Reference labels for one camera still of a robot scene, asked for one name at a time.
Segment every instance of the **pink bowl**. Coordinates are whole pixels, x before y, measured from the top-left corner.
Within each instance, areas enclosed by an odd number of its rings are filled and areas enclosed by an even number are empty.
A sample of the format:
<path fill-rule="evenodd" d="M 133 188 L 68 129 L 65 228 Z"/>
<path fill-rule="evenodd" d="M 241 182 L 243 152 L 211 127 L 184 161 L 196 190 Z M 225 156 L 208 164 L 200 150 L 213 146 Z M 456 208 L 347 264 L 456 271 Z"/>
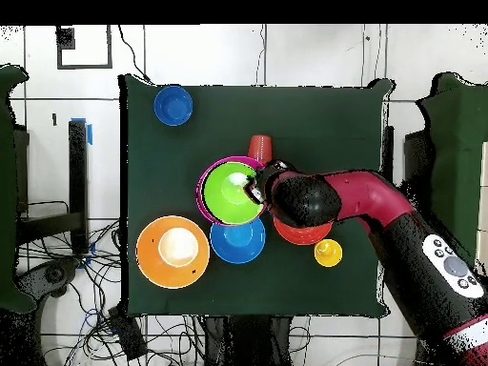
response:
<path fill-rule="evenodd" d="M 200 179 L 196 183 L 196 188 L 195 188 L 195 199 L 196 199 L 196 206 L 198 207 L 198 210 L 202 213 L 203 217 L 205 217 L 207 220 L 210 220 L 213 223 L 218 223 L 220 225 L 224 226 L 238 226 L 238 225 L 229 225 L 226 223 L 221 222 L 218 220 L 216 217 L 214 217 L 205 207 L 205 204 L 203 203 L 203 197 L 202 197 L 202 185 L 203 182 L 205 181 L 205 178 L 209 174 L 209 172 L 214 169 L 216 166 L 223 164 L 223 163 L 228 163 L 228 162 L 233 162 L 233 163 L 242 163 L 246 164 L 249 167 L 251 167 L 253 170 L 259 170 L 262 169 L 264 166 L 259 163 L 257 160 L 254 160 L 253 158 L 246 157 L 244 155 L 233 155 L 230 157 L 225 157 L 222 158 L 218 161 L 215 161 L 212 166 L 210 166 L 205 172 L 200 176 Z"/>

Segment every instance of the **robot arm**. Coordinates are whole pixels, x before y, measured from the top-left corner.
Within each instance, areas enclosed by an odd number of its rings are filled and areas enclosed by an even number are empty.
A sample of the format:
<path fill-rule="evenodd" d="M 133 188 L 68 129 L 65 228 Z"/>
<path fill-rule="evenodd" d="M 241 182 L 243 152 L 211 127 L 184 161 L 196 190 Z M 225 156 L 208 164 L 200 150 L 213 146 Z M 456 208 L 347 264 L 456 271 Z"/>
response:
<path fill-rule="evenodd" d="M 414 333 L 447 364 L 488 366 L 486 291 L 393 184 L 374 172 L 309 175 L 274 160 L 246 191 L 296 228 L 359 219 Z"/>

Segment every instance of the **small blue bowl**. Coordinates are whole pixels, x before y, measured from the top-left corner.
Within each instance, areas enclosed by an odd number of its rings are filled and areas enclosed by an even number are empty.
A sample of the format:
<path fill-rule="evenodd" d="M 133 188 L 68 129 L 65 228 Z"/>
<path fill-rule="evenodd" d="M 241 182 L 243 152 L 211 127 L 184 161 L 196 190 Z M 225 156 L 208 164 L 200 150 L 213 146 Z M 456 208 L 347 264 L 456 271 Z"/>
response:
<path fill-rule="evenodd" d="M 192 115 L 193 101 L 182 87 L 168 86 L 155 97 L 154 112 L 163 124 L 178 126 Z"/>
<path fill-rule="evenodd" d="M 214 223 L 210 228 L 210 244 L 215 253 L 231 264 L 245 264 L 263 250 L 266 233 L 263 222 L 257 218 L 238 226 Z"/>

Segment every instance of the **green bowl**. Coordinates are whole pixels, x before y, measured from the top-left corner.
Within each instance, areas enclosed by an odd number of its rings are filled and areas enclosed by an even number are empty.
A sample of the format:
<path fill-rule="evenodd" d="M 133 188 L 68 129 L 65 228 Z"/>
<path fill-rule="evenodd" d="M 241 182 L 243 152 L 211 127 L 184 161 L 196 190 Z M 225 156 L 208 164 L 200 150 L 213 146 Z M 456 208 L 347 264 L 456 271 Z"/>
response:
<path fill-rule="evenodd" d="M 240 225 L 250 222 L 261 212 L 244 192 L 248 176 L 255 171 L 242 163 L 223 163 L 215 167 L 203 184 L 203 201 L 210 213 L 224 223 Z"/>

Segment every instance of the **floor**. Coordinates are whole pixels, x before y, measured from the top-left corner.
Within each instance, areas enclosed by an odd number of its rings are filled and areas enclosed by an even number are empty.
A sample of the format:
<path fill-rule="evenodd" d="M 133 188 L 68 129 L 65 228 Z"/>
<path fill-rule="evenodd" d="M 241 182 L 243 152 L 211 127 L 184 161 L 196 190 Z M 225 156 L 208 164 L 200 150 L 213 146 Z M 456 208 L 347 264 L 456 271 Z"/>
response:
<path fill-rule="evenodd" d="M 106 27 L 74 26 L 75 50 L 63 51 L 64 64 L 107 63 Z M 58 70 L 55 27 L 0 27 L 0 64 L 23 66 L 30 78 L 10 94 L 17 123 L 30 132 L 30 202 L 68 201 L 68 131 L 71 118 L 92 124 L 89 153 L 90 231 L 103 229 L 119 217 L 119 104 L 116 76 L 138 74 L 132 53 L 112 29 L 112 69 Z M 414 101 L 427 96 L 434 75 L 455 71 L 475 83 L 488 80 L 483 25 L 208 25 L 122 26 L 135 63 L 156 84 L 267 86 L 367 86 L 388 77 L 396 88 L 388 109 L 395 127 L 394 180 L 403 177 L 402 139 L 424 128 Z M 56 114 L 56 125 L 52 115 Z M 62 213 L 63 204 L 33 205 L 31 216 Z M 99 235 L 93 233 L 92 239 Z M 63 238 L 49 238 L 51 251 L 62 252 Z M 41 262 L 42 246 L 23 250 L 19 271 Z M 96 250 L 117 254 L 111 233 L 97 241 Z M 109 258 L 92 261 L 96 271 Z M 109 268 L 102 287 L 107 307 L 118 302 L 119 269 Z M 95 304 L 93 286 L 84 270 L 73 281 L 86 310 Z M 416 339 L 385 288 L 391 313 L 382 319 L 362 317 L 296 317 L 290 337 L 294 366 L 412 366 Z M 47 302 L 42 344 L 50 366 L 63 366 L 74 346 L 90 330 L 74 288 Z M 183 363 L 193 365 L 194 350 L 187 338 L 178 347 L 185 325 L 181 316 L 139 319 L 149 346 L 156 352 L 179 350 Z M 98 356 L 107 351 L 100 344 Z M 139 366 L 121 356 L 118 366 Z M 166 358 L 142 358 L 140 366 L 164 366 Z M 115 366 L 110 359 L 92 360 L 76 353 L 71 366 Z"/>

